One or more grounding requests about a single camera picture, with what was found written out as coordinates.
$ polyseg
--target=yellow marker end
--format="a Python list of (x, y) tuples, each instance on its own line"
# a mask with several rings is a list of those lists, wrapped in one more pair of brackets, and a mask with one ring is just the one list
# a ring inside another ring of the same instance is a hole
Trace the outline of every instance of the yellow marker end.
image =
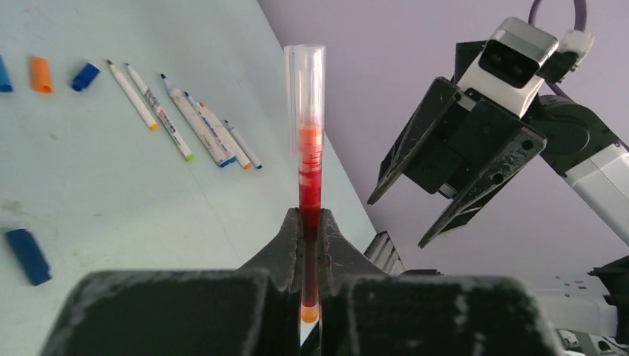
[(301, 306), (301, 321), (312, 324), (319, 318), (319, 305)]

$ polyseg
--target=dark blue cap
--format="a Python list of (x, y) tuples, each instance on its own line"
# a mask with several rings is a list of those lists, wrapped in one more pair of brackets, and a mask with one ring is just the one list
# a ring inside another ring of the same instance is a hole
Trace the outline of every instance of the dark blue cap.
[(30, 232), (20, 229), (9, 231), (5, 235), (11, 250), (34, 286), (39, 286), (51, 279), (50, 266)]
[(9, 79), (9, 73), (7, 73), (7, 68), (4, 67), (2, 56), (0, 56), (0, 93), (10, 93), (12, 91), (13, 86)]
[(87, 63), (83, 67), (83, 69), (81, 69), (79, 74), (76, 74), (74, 79), (72, 79), (71, 87), (75, 91), (81, 91), (81, 90), (89, 87), (90, 84), (92, 84), (92, 82), (96, 78), (96, 76), (98, 76), (98, 73), (100, 73), (100, 69), (98, 69), (97, 66), (95, 66), (95, 65), (93, 65), (91, 63)]

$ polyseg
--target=white table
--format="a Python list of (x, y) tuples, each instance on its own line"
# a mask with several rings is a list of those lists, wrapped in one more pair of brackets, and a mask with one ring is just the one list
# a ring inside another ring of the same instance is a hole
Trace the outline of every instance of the white table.
[[(0, 34), (16, 90), (0, 95), (0, 228), (31, 230), (53, 275), (31, 286), (0, 244), (0, 355), (37, 355), (88, 272), (237, 268), (296, 206), (283, 54), (255, 0), (6, 1)], [(30, 89), (29, 56), (48, 59), (52, 95)], [(145, 127), (105, 59), (139, 71), (194, 162)], [(85, 61), (102, 73), (76, 93), (67, 83)], [(233, 122), (264, 168), (218, 168), (159, 73)], [(364, 251), (375, 231), (330, 144), (324, 162), (323, 206)]]

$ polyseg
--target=transparent cap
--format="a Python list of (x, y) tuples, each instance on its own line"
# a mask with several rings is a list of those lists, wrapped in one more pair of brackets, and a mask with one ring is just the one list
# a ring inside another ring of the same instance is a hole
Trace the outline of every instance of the transparent cap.
[(299, 44), (284, 47), (286, 98), (289, 106), (289, 150), (297, 153), (297, 131), (323, 132), (325, 111), (326, 47)]

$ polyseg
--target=red liquid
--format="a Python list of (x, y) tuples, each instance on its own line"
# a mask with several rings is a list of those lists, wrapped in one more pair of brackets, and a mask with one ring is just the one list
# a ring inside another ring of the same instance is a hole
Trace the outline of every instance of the red liquid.
[(321, 163), (323, 153), (322, 130), (303, 129), (300, 138), (299, 166), (299, 210), (303, 224), (303, 288), (302, 306), (309, 310), (309, 316), (302, 313), (307, 323), (316, 321), (312, 317), (319, 302), (317, 284), (317, 230), (321, 212)]

